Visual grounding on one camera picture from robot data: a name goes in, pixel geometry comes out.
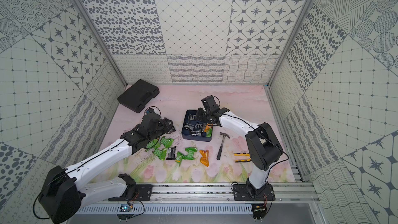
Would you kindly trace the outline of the dark blue storage box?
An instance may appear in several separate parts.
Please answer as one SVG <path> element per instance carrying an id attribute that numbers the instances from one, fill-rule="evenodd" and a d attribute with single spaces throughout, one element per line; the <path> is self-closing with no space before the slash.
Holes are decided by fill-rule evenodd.
<path id="1" fill-rule="evenodd" d="M 212 127 L 196 118 L 196 110 L 187 110 L 181 130 L 184 140 L 210 142 L 212 140 Z"/>

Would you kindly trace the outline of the black cookie packet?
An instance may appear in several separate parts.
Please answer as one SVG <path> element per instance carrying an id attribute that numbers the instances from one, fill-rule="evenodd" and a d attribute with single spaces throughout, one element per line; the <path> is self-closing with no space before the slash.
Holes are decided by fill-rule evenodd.
<path id="1" fill-rule="evenodd" d="M 167 148 L 166 160 L 176 159 L 176 146 Z"/>

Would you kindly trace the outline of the light green cookie packet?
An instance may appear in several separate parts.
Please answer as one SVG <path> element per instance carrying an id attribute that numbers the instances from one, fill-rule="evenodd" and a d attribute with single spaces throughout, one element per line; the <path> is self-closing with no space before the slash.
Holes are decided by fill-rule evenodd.
<path id="1" fill-rule="evenodd" d="M 184 154 L 178 151 L 175 158 L 175 162 L 180 166 L 183 160 L 184 160 Z"/>

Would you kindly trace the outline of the orange cookie packet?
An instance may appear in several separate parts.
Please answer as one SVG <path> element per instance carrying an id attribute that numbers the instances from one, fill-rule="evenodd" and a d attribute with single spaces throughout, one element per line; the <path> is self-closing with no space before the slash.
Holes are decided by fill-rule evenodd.
<path id="1" fill-rule="evenodd" d="M 200 154 L 200 163 L 206 167 L 209 167 L 209 150 L 200 150 Z"/>

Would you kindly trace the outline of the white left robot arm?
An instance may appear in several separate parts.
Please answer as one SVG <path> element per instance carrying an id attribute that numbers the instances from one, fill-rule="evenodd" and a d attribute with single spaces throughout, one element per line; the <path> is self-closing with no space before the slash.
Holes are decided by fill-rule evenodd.
<path id="1" fill-rule="evenodd" d="M 148 149 L 151 141 L 174 131 L 172 120 L 147 111 L 141 123 L 108 147 L 67 168 L 56 166 L 51 169 L 35 202 L 40 203 L 48 219 L 61 224 L 81 208 L 105 199 L 136 200 L 139 195 L 137 183 L 128 174 L 94 184 L 91 180 L 141 149 Z"/>

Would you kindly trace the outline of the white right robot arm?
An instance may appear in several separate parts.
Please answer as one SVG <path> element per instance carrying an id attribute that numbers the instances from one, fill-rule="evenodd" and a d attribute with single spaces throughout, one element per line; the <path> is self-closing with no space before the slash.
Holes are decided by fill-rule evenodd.
<path id="1" fill-rule="evenodd" d="M 227 108 L 221 108 L 213 95 L 201 99 L 203 107 L 197 111 L 197 119 L 210 125 L 229 129 L 246 139 L 250 159 L 254 166 L 245 184 L 232 183 L 235 201 L 276 200 L 273 186 L 268 182 L 272 168 L 285 155 L 272 127 L 264 122 L 252 123 L 233 114 Z"/>

